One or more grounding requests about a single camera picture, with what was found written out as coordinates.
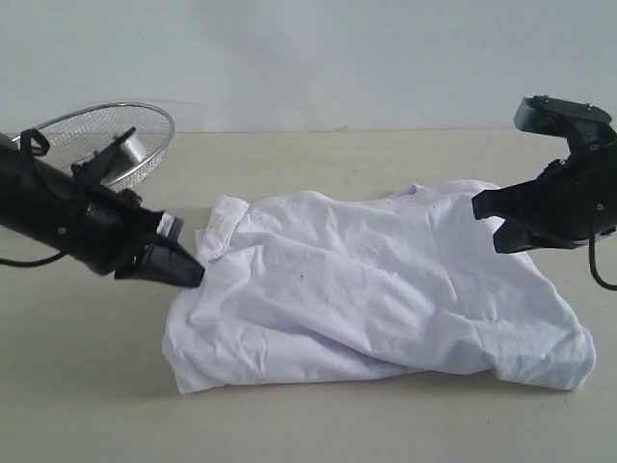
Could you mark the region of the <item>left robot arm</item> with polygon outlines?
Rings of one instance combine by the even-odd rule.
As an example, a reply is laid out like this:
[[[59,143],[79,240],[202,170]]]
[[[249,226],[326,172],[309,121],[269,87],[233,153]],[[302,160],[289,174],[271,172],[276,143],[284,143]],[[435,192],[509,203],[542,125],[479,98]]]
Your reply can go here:
[[[39,260],[2,259],[34,268],[71,257],[100,276],[195,288],[204,269],[178,242],[183,223],[141,205],[130,189],[116,192],[102,180],[128,153],[134,128],[116,137],[93,158],[73,164],[69,174],[42,162],[50,150],[35,128],[19,142],[1,144],[1,224],[56,249]]]

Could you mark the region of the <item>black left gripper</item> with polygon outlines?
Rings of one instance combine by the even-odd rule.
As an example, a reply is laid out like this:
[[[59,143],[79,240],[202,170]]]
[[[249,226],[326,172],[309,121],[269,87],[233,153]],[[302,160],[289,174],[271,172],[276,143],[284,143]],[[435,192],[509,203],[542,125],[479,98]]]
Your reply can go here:
[[[40,164],[42,184],[28,196],[28,235],[84,263],[98,275],[195,288],[203,266],[182,246],[149,244],[153,233],[177,241],[184,221],[151,211],[102,185]]]

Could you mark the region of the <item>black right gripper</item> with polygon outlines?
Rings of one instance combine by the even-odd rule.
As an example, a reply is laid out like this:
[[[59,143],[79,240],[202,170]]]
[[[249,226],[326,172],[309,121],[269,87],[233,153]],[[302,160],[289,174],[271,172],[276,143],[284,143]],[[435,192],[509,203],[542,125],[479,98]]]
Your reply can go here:
[[[493,234],[498,254],[571,250],[609,235],[616,231],[616,144],[573,153],[541,179],[485,189],[471,203],[476,220],[506,219]],[[518,221],[541,221],[548,233]]]

